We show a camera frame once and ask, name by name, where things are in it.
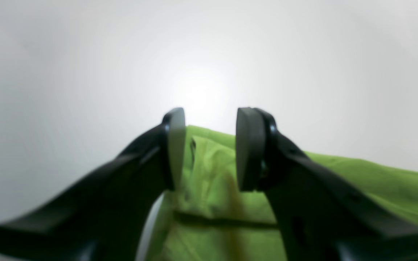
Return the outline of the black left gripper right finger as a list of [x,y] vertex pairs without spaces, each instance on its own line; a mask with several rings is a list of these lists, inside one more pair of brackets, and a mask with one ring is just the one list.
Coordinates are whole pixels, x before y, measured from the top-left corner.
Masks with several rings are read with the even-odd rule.
[[260,108],[237,111],[240,191],[267,197],[289,261],[418,261],[418,225],[311,160]]

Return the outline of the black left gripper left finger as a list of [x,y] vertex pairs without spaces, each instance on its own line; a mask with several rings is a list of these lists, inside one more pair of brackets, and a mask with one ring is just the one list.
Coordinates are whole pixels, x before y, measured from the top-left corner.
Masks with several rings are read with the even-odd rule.
[[184,161],[182,108],[116,158],[41,207],[0,223],[0,254],[25,261],[133,261],[147,217],[177,188]]

